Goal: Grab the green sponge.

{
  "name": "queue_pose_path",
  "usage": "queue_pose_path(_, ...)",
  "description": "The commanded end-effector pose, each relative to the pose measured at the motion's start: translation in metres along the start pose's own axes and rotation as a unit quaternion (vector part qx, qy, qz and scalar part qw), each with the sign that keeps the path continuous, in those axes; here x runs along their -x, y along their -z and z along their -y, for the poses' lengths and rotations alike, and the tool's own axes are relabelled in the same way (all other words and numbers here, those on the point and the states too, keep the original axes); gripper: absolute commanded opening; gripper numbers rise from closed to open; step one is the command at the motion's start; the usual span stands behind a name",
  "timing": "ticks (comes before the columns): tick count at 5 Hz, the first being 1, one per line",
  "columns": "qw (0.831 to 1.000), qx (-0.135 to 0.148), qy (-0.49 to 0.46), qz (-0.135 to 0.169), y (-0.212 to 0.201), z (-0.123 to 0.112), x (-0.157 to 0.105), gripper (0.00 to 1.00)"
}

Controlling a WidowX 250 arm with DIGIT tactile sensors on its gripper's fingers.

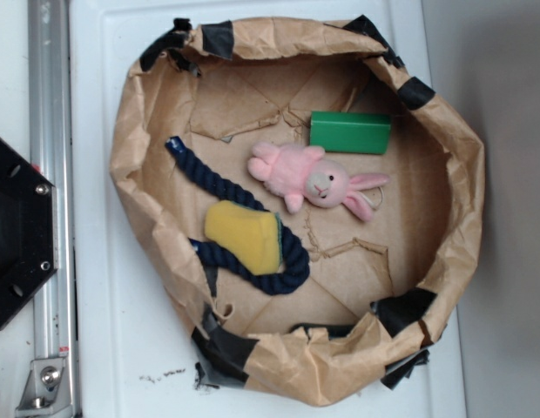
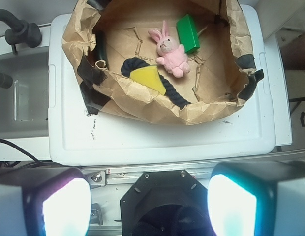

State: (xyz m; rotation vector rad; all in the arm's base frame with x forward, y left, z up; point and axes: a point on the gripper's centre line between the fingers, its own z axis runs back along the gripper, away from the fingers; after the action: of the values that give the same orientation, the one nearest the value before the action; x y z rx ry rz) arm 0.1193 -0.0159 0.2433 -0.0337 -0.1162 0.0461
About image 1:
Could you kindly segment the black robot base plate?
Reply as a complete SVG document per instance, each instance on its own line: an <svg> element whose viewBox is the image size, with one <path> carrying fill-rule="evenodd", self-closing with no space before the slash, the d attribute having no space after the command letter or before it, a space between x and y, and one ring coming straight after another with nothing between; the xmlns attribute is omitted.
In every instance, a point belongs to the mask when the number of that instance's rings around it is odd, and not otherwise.
<svg viewBox="0 0 540 418"><path fill-rule="evenodd" d="M0 138L0 331L57 271L56 188Z"/></svg>

